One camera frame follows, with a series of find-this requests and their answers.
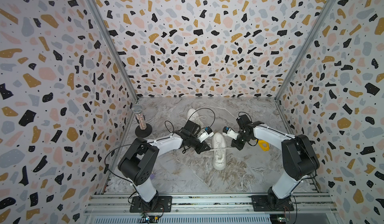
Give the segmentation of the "white sneaker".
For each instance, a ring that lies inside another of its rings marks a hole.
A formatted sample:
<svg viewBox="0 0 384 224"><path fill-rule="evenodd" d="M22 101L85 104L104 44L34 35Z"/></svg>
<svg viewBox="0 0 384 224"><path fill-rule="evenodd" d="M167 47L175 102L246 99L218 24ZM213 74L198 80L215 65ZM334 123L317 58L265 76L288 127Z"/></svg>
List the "white sneaker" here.
<svg viewBox="0 0 384 224"><path fill-rule="evenodd" d="M221 133L213 134L212 143L208 147L214 152L213 167L218 171L224 170L227 166L227 150L230 148L225 136Z"/></svg>
<svg viewBox="0 0 384 224"><path fill-rule="evenodd" d="M207 116L201 116L197 110L191 108L187 112L187 120L195 124L198 124L202 129L205 128L204 120L207 119Z"/></svg>

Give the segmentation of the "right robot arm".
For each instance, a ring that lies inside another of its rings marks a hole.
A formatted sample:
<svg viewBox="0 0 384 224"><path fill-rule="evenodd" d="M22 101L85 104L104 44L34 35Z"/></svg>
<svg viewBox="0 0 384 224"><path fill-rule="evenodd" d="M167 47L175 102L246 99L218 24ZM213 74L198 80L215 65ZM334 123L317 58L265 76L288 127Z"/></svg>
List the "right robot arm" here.
<svg viewBox="0 0 384 224"><path fill-rule="evenodd" d="M270 188L269 197L273 200L284 200L302 180L310 178L310 174L320 167L312 144L306 135L291 135L267 126L265 123L252 122L246 115L236 119L239 131L224 127L223 133L232 139L231 146L242 150L249 141L265 141L282 152L284 172L279 180Z"/></svg>

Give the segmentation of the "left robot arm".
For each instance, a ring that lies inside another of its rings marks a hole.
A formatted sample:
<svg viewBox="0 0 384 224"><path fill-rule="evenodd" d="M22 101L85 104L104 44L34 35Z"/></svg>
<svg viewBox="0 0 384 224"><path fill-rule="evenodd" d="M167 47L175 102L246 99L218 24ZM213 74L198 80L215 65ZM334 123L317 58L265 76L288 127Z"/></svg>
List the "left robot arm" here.
<svg viewBox="0 0 384 224"><path fill-rule="evenodd" d="M187 121L178 131L155 140L136 138L118 164L118 170L133 183L139 197L145 204L157 201L158 191L154 188L150 175L158 156L173 150L194 149L197 154L211 148L206 139L214 135L211 127L201 128Z"/></svg>

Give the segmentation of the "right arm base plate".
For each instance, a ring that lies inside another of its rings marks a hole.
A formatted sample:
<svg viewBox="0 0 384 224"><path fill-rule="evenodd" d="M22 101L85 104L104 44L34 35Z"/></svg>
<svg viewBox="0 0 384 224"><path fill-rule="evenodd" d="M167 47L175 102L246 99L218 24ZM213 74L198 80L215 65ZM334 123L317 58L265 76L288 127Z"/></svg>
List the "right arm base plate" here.
<svg viewBox="0 0 384 224"><path fill-rule="evenodd" d="M278 199L274 194L253 195L251 196L251 204L254 212L284 212L294 210L290 197Z"/></svg>

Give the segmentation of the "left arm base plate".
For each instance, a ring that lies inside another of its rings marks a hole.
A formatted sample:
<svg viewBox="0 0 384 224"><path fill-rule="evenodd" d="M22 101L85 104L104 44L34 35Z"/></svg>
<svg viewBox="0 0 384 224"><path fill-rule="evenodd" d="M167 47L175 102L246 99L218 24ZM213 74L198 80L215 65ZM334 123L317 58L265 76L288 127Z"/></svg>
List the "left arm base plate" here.
<svg viewBox="0 0 384 224"><path fill-rule="evenodd" d="M145 202L139 196L132 199L130 213L170 213L172 196L155 196L150 202Z"/></svg>

